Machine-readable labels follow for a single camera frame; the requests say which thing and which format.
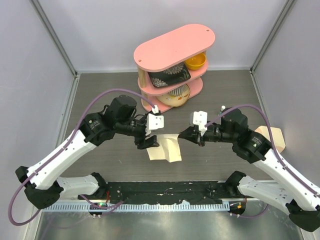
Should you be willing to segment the pink envelope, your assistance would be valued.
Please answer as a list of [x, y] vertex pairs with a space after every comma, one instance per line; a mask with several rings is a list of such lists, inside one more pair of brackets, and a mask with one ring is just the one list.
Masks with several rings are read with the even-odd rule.
[[[274, 145], [275, 145], [277, 151], [279, 153], [281, 153], [286, 148], [286, 144], [285, 144], [282, 130], [277, 127], [271, 127], [270, 130], [271, 130], [271, 134], [272, 134], [272, 139], [274, 141]], [[254, 131], [257, 133], [260, 133], [265, 138], [267, 138], [269, 141], [271, 141], [267, 126], [261, 125], [258, 128], [256, 128]]]

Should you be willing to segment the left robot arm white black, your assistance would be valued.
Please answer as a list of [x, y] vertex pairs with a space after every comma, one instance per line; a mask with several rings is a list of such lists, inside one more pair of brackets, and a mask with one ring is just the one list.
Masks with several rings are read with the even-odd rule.
[[164, 117], [157, 107], [137, 119], [137, 102], [130, 96], [120, 95], [100, 112], [89, 113], [67, 139], [39, 163], [20, 166], [15, 174], [23, 183], [27, 199], [37, 208], [45, 209], [59, 199], [80, 195], [90, 200], [106, 197], [108, 185], [97, 172], [83, 177], [62, 177], [82, 156], [94, 150], [116, 134], [134, 138], [139, 150], [158, 147], [154, 130], [164, 128]]

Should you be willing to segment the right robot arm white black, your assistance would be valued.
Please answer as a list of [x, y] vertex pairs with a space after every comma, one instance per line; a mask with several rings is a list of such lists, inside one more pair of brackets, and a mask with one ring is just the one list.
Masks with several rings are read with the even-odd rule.
[[235, 171], [225, 181], [226, 193], [233, 198], [239, 195], [259, 199], [277, 208], [301, 229], [314, 232], [320, 227], [320, 188], [309, 181], [276, 149], [268, 118], [258, 107], [265, 121], [268, 137], [248, 126], [242, 106], [229, 107], [217, 119], [208, 121], [207, 113], [196, 111], [190, 115], [190, 126], [178, 137], [203, 147], [207, 142], [231, 143], [232, 151], [241, 159], [267, 173], [280, 188], [260, 183], [252, 177]]

